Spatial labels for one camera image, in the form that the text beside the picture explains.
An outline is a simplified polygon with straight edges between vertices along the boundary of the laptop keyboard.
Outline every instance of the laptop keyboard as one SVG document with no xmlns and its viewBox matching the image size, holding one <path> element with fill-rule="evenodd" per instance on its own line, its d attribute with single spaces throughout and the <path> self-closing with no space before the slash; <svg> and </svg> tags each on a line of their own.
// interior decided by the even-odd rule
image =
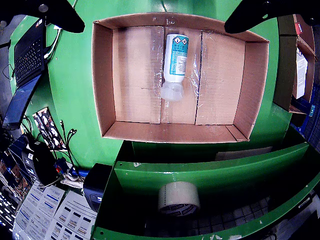
<svg viewBox="0 0 320 240">
<path fill-rule="evenodd" d="M 41 39 L 36 40 L 24 55 L 14 61 L 17 83 L 41 66 Z"/>
</svg>

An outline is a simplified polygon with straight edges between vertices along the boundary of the white bottle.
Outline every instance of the white bottle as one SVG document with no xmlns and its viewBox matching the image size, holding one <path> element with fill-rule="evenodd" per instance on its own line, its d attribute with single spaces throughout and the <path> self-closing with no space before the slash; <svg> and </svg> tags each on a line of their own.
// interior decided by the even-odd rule
<svg viewBox="0 0 320 240">
<path fill-rule="evenodd" d="M 185 78 L 189 38 L 181 34 L 168 34 L 164 56 L 163 76 L 160 96 L 169 102 L 183 98 L 184 88 L 181 82 Z"/>
</svg>

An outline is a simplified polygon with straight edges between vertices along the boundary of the cardboard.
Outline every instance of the cardboard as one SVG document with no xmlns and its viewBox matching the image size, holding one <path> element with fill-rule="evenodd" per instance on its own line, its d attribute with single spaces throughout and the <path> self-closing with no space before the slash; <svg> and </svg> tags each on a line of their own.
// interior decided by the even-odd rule
<svg viewBox="0 0 320 240">
<path fill-rule="evenodd" d="M 115 29 L 112 42 L 116 121 L 160 123 L 164 28 Z"/>
<path fill-rule="evenodd" d="M 243 79 L 246 42 L 221 34 L 204 32 L 202 46 L 199 102 L 195 124 L 232 125 Z"/>
<path fill-rule="evenodd" d="M 316 61 L 312 27 L 308 26 L 298 14 L 281 16 L 277 20 L 279 29 L 279 64 L 273 102 L 289 113 L 304 114 L 291 105 L 291 99 L 294 85 L 297 81 L 297 48 L 308 62 L 302 98 L 308 102 L 311 99 Z M 301 24 L 303 31 L 299 35 L 296 32 L 296 22 Z"/>
<path fill-rule="evenodd" d="M 159 87 L 166 35 L 174 32 L 187 35 L 190 45 L 184 99 L 168 105 Z M 153 143 L 249 141 L 268 54 L 263 37 L 228 34 L 224 22 L 202 16 L 153 12 L 95 21 L 92 74 L 101 136 Z M 212 106 L 214 114 L 205 109 Z"/>
</svg>

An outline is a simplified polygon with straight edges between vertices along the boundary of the roll of tape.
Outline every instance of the roll of tape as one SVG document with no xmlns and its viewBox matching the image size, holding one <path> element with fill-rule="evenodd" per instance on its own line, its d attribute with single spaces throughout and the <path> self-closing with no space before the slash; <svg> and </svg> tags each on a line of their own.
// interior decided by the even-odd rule
<svg viewBox="0 0 320 240">
<path fill-rule="evenodd" d="M 197 187 L 185 181 L 171 182 L 159 190 L 158 210 L 170 216 L 186 216 L 200 209 Z"/>
</svg>

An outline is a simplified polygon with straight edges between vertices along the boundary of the white paper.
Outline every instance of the white paper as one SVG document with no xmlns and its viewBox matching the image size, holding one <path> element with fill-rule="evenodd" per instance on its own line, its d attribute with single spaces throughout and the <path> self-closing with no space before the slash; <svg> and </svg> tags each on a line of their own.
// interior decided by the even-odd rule
<svg viewBox="0 0 320 240">
<path fill-rule="evenodd" d="M 89 240 L 97 213 L 84 196 L 70 191 L 57 210 L 45 240 Z"/>
<path fill-rule="evenodd" d="M 14 221 L 13 232 L 21 236 L 17 239 L 43 240 L 64 193 L 55 186 L 33 185 Z"/>
<path fill-rule="evenodd" d="M 306 87 L 306 73 L 308 69 L 308 61 L 299 51 L 296 50 L 296 95 L 294 96 L 296 99 L 301 98 L 305 95 L 305 87 Z"/>
</svg>

